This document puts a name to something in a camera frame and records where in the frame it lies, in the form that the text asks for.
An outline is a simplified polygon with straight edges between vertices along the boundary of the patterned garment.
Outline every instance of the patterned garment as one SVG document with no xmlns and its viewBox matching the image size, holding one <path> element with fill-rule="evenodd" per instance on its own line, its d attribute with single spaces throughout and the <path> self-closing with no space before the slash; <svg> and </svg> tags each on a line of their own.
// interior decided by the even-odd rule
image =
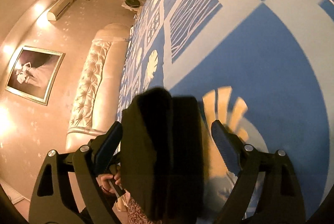
<svg viewBox="0 0 334 224">
<path fill-rule="evenodd" d="M 128 224 L 162 224 L 161 220 L 151 221 L 149 220 L 138 203 L 130 197 L 128 202 Z"/>
</svg>

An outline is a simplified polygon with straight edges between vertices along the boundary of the dark fabric object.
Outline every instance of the dark fabric object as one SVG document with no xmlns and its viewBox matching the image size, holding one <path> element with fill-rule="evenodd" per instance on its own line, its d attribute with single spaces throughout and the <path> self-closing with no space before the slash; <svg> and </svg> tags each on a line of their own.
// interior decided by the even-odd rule
<svg viewBox="0 0 334 224">
<path fill-rule="evenodd" d="M 200 113 L 193 97 L 161 88 L 136 96 L 122 116 L 122 185 L 150 220 L 194 224 L 202 208 Z"/>
<path fill-rule="evenodd" d="M 117 197 L 116 195 L 112 195 L 112 196 L 108 196 L 108 195 L 104 195 L 104 197 L 106 198 L 106 201 L 108 202 L 109 206 L 112 208 L 115 204 L 115 202 L 117 202 Z M 80 215 L 84 218 L 84 221 L 87 224 L 94 224 L 93 220 L 91 219 L 91 216 L 89 215 L 88 209 L 87 207 L 85 207 Z"/>
</svg>

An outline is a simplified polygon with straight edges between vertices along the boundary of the silver screw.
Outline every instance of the silver screw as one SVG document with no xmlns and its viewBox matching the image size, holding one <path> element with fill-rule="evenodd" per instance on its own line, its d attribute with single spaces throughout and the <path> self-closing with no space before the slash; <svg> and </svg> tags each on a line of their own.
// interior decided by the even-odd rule
<svg viewBox="0 0 334 224">
<path fill-rule="evenodd" d="M 83 145 L 83 146 L 80 148 L 80 151 L 81 151 L 81 152 L 88 152 L 88 151 L 89 151 L 89 146 L 87 146 L 87 145 Z"/>
<path fill-rule="evenodd" d="M 47 155 L 49 155 L 50 157 L 52 157 L 55 154 L 56 154 L 56 151 L 53 149 L 53 150 L 49 151 Z"/>
<path fill-rule="evenodd" d="M 245 150 L 248 151 L 248 152 L 251 152 L 253 150 L 253 146 L 252 145 L 245 145 Z"/>
<path fill-rule="evenodd" d="M 282 150 L 282 149 L 280 149 L 280 150 L 278 151 L 278 155 L 279 155 L 279 156 L 285 156 L 285 151 Z"/>
</svg>

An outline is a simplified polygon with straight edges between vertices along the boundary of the bed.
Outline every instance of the bed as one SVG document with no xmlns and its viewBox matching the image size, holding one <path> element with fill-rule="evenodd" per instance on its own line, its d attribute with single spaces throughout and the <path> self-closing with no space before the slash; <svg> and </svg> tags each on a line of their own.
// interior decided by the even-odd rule
<svg viewBox="0 0 334 224">
<path fill-rule="evenodd" d="M 195 96 L 206 140 L 199 223 L 212 223 L 236 180 L 210 135 L 217 118 L 261 151 L 286 151 L 309 218 L 334 182 L 333 38 L 334 0 L 147 0 L 130 38 L 117 120 L 152 87 Z"/>
</svg>

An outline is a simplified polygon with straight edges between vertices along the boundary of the picture frame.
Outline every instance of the picture frame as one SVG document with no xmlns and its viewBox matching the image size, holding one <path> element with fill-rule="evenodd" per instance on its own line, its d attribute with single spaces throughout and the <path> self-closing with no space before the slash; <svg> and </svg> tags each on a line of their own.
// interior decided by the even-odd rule
<svg viewBox="0 0 334 224">
<path fill-rule="evenodd" d="M 23 46 L 5 89 L 27 100 L 47 105 L 64 56 L 61 52 Z"/>
</svg>

